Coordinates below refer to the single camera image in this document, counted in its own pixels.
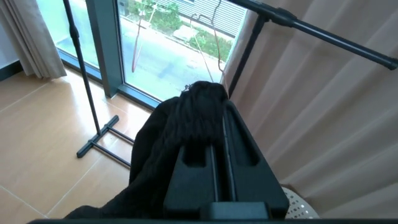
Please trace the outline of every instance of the black fabric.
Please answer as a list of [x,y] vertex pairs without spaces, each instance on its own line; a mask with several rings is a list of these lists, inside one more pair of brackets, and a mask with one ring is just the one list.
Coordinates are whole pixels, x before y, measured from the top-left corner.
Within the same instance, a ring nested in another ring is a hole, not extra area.
[[65,218],[162,218],[178,150],[222,144],[227,99],[222,85],[200,81],[161,103],[137,133],[129,185],[103,207],[82,206]]

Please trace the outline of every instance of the garment rack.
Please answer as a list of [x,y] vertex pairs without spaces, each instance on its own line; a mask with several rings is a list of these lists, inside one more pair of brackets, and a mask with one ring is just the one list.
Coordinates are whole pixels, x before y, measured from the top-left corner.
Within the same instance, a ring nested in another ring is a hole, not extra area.
[[[243,55],[239,62],[239,65],[235,71],[232,82],[229,86],[229,89],[228,89],[229,96],[232,95],[232,93],[236,87],[236,84],[242,74],[243,68],[250,56],[250,53],[254,47],[254,44],[256,43],[256,40],[262,30],[262,27],[264,26],[264,24],[266,22],[269,22],[269,21],[272,21],[280,26],[292,27],[292,28],[301,30],[305,33],[312,35],[312,36],[318,37],[321,40],[329,42],[335,46],[341,47],[341,48],[348,50],[354,54],[360,55],[364,58],[372,60],[373,62],[381,64],[381,65],[385,66],[386,68],[388,68],[389,70],[395,70],[398,67],[398,59],[380,54],[379,52],[376,52],[369,48],[363,47],[362,45],[356,44],[356,43],[346,40],[342,37],[339,37],[335,34],[332,34],[330,32],[327,32],[325,30],[317,28],[311,24],[303,22],[303,21],[297,19],[296,16],[294,16],[291,12],[289,12],[285,9],[274,8],[267,4],[259,3],[259,2],[253,1],[253,0],[228,0],[228,1],[235,3],[239,6],[242,6],[246,9],[249,9],[251,11],[254,11],[258,14],[256,23],[252,29],[252,34],[249,38],[249,42],[248,42],[246,48],[244,49],[244,52],[243,52]],[[119,121],[119,116],[117,116],[117,115],[115,115],[108,123],[106,123],[104,125],[103,128],[100,129],[100,125],[98,124],[98,118],[97,118],[96,111],[95,111],[95,106],[93,103],[93,96],[91,95],[90,85],[88,82],[86,68],[85,68],[85,64],[84,64],[84,60],[83,60],[83,55],[81,53],[78,30],[73,21],[73,16],[72,16],[72,11],[70,9],[69,1],[63,0],[63,4],[65,6],[65,11],[67,13],[69,27],[70,27],[70,30],[69,30],[70,36],[72,38],[73,45],[75,46],[75,49],[76,49],[77,59],[79,61],[79,66],[80,66],[80,70],[81,70],[81,75],[83,77],[83,81],[85,84],[87,97],[88,97],[88,101],[90,103],[90,108],[91,108],[91,112],[93,114],[93,119],[94,119],[95,128],[96,128],[96,134],[90,140],[88,140],[88,142],[76,153],[77,157],[82,158],[92,147],[95,147],[95,148],[99,149],[101,152],[112,157],[113,159],[116,159],[117,161],[121,162],[125,166],[130,167],[131,165],[128,161],[125,161],[124,159],[120,158],[119,156],[115,155],[114,153],[107,150],[105,147],[100,146],[97,143],[108,131],[111,131],[112,133],[122,137],[124,140],[126,140],[127,142],[129,142],[131,144],[134,144],[134,140],[132,138],[124,135],[123,133],[119,132],[117,129],[113,128],[113,126]]]

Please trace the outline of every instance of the baseboard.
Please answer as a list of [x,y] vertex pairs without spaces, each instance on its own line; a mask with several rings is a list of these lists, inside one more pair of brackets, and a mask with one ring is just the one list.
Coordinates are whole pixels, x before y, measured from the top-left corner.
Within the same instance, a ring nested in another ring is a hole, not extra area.
[[23,68],[19,60],[5,66],[4,68],[0,68],[0,82],[21,71],[23,71]]

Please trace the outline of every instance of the curtain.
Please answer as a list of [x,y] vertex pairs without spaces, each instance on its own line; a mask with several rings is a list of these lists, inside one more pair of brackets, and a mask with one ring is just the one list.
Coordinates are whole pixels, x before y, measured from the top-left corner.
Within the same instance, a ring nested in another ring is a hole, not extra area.
[[0,22],[27,75],[66,76],[57,49],[34,0],[1,0]]
[[[396,0],[264,2],[398,57]],[[227,82],[255,20],[246,15]],[[280,183],[320,217],[398,218],[397,97],[398,70],[267,23],[231,100]]]

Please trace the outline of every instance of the beige curtain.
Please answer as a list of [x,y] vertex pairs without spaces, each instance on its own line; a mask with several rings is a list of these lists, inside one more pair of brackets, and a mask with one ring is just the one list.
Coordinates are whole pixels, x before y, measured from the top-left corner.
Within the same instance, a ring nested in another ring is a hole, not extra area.
[[[264,2],[398,57],[396,0]],[[228,82],[255,20],[249,12]],[[321,217],[398,218],[398,70],[268,23],[231,99],[280,182]]]
[[35,0],[0,0],[0,22],[27,75],[67,75]]

